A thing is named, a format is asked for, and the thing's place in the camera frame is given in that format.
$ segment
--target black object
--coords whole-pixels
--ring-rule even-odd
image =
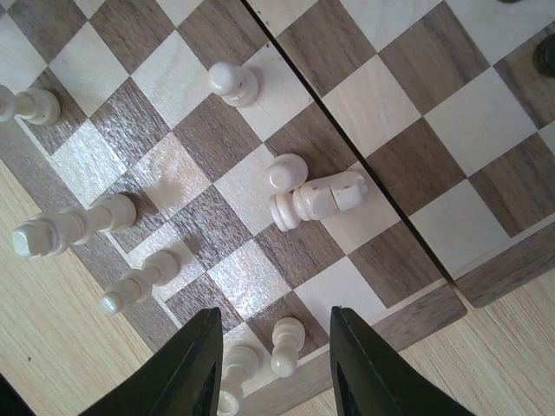
[[[549,35],[538,45],[532,59],[540,74],[555,78],[555,34]]]
[[[219,309],[202,309],[82,416],[215,416],[223,339]],[[352,309],[331,310],[330,358],[339,416],[472,415],[419,375]],[[0,414],[33,416],[2,382]]]
[[[419,375],[353,309],[331,310],[330,358],[339,416],[472,415]]]

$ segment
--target light square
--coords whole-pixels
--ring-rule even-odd
[[[443,101],[426,120],[467,176],[536,132],[494,68]]]
[[[208,276],[243,319],[291,291],[254,240],[208,270]]]
[[[179,26],[189,17],[202,0],[156,0],[174,26]]]
[[[145,259],[158,250],[171,251],[177,255],[180,263],[180,273],[177,277],[164,286],[154,286],[153,288],[153,292],[165,302],[202,275],[205,270],[170,223],[162,225],[127,254],[129,265],[134,269],[140,269]]]
[[[454,14],[494,64],[555,20],[553,0],[447,0]]]
[[[209,94],[208,74],[174,31],[133,73],[132,78],[170,128]]]
[[[253,236],[273,222],[268,207],[273,192],[266,178],[273,160],[266,146],[260,145],[214,183]]]
[[[0,77],[17,94],[27,89],[46,68],[46,62],[6,13],[0,19]]]
[[[250,0],[249,4],[260,15],[274,36],[278,36],[318,0]]]
[[[312,277],[295,293],[328,334],[334,306],[352,308],[366,322],[386,309],[348,257]]]
[[[52,160],[58,174],[84,206],[93,203],[126,170],[90,120],[60,146]]]
[[[238,108],[254,133],[265,141],[311,102],[308,91],[271,43],[266,43],[245,66],[258,78],[258,97]]]
[[[326,230],[345,254],[358,249],[399,221],[399,216],[377,187],[366,169],[356,162],[349,171],[359,172],[366,180],[368,193],[356,208],[322,220]]]
[[[410,217],[449,273],[509,240],[468,180]]]
[[[441,0],[341,0],[375,50],[380,51]]]
[[[555,153],[555,121],[542,128],[539,131],[539,135],[547,144],[547,147]]]
[[[323,102],[363,157],[420,118],[415,105],[378,55],[331,90]]]
[[[127,79],[127,71],[90,23],[85,23],[50,68],[88,117]]]
[[[166,219],[210,186],[206,175],[173,133],[148,151],[132,171],[140,187]]]
[[[247,380],[242,386],[245,396],[278,379],[271,369],[270,353],[245,322],[224,335],[224,359],[229,350],[236,345],[245,345],[252,348],[260,359],[258,371],[254,377]]]

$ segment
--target dark square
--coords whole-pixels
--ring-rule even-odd
[[[272,224],[255,238],[293,289],[344,256],[336,240],[319,221],[301,223],[295,230],[287,232]]]
[[[32,87],[50,91],[60,102],[60,118],[56,123],[47,126],[25,123],[38,141],[41,142],[42,147],[49,154],[52,154],[75,133],[75,130],[85,122],[87,116],[50,68],[44,70]]]
[[[301,156],[309,167],[309,179],[342,172],[356,162],[355,154],[315,102],[275,132],[266,145],[276,156]]]
[[[380,57],[422,114],[489,68],[445,2],[397,37]]]
[[[249,328],[251,328],[252,332],[254,332],[270,354],[273,349],[271,334],[276,323],[285,317],[298,319],[306,330],[306,338],[303,349],[299,351],[299,358],[303,358],[328,343],[329,337],[326,331],[323,330],[314,315],[304,306],[303,301],[299,299],[297,294],[290,292],[247,321]]]
[[[132,166],[170,131],[131,78],[90,119],[126,167]]]
[[[466,178],[423,118],[366,160],[409,216]]]
[[[187,115],[173,133],[211,182],[260,146],[260,139],[237,109],[214,94]]]
[[[239,1],[205,0],[178,27],[206,69],[224,61],[243,65],[268,39]]]
[[[555,23],[552,23],[495,64],[495,69],[538,129],[555,120],[555,78],[538,72],[532,64],[533,55],[536,47],[554,33]]]
[[[115,181],[105,192],[104,195],[122,193],[131,198],[137,210],[137,219],[128,229],[112,234],[121,248],[128,253],[137,245],[158,230],[165,222],[164,217],[156,208],[153,201],[146,195],[139,186],[131,172],[127,172]]]
[[[319,0],[277,40],[321,97],[375,55],[339,0]]]
[[[46,63],[87,21],[73,0],[17,0],[8,13]]]
[[[387,308],[442,279],[402,221],[350,253],[349,258]]]
[[[90,22],[129,74],[174,30],[156,0],[106,0]]]
[[[470,177],[511,237],[555,212],[555,156],[534,134]]]
[[[178,212],[172,223],[206,270],[252,238],[214,186]]]
[[[187,323],[201,309],[219,308],[224,333],[237,327],[242,321],[216,283],[202,275],[189,283],[166,301],[181,323]]]

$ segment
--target wooden chessboard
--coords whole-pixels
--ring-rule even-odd
[[[442,274],[480,305],[555,265],[555,83],[530,63],[551,0],[412,3],[0,0],[0,82],[62,105],[54,126],[1,124],[4,163],[45,211],[134,200],[131,229],[73,250],[102,287],[179,254],[179,277],[126,317],[156,350],[219,306],[226,348],[263,358],[241,414],[330,386],[333,305],[403,349],[465,314]],[[251,107],[209,94],[218,61],[255,72]],[[361,172],[365,203],[280,232],[264,172],[281,153],[310,179]],[[283,316],[307,342],[277,380]]]

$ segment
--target white pawn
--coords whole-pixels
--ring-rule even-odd
[[[219,388],[218,416],[234,416],[243,399],[243,384],[254,377],[260,367],[257,353],[249,347],[232,347],[224,358]]]
[[[320,220],[338,211],[361,204],[368,187],[358,172],[342,172],[306,182],[291,193],[271,195],[271,215],[285,232],[297,228],[301,221]]]
[[[19,115],[33,124],[52,124],[60,117],[60,103],[44,89],[29,88],[19,94],[0,85],[0,121]]]
[[[245,67],[218,62],[208,69],[210,89],[232,107],[250,106],[258,96],[257,77]]]
[[[268,181],[276,193],[292,191],[306,182],[309,167],[300,156],[294,153],[281,154],[266,171]]]
[[[290,377],[297,370],[298,352],[303,349],[306,332],[303,324],[295,318],[277,321],[271,340],[271,369],[279,377]]]
[[[99,199],[89,210],[72,206],[60,213],[41,212],[14,230],[14,250],[22,257],[56,256],[71,244],[85,244],[97,231],[129,228],[136,215],[131,199],[120,194]]]
[[[142,264],[141,270],[131,269],[121,280],[111,284],[98,301],[98,307],[107,315],[123,312],[153,293],[153,286],[163,286],[180,271],[177,259],[168,251],[156,251]]]

